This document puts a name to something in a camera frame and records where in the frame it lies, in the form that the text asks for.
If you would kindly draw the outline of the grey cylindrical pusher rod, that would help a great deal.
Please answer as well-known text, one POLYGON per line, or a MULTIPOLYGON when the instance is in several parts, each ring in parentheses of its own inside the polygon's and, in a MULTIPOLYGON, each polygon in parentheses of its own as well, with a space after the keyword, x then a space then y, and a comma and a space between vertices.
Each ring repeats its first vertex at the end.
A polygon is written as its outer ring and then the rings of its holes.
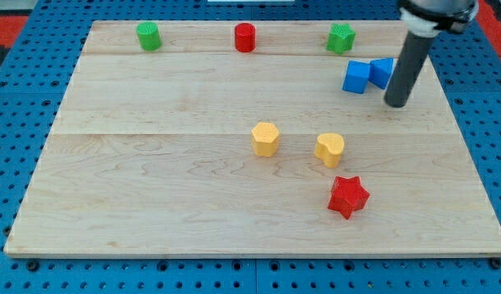
POLYGON ((418 76, 427 59, 433 38, 420 37, 408 32, 388 83, 384 101, 393 108, 402 108, 407 104, 418 76))

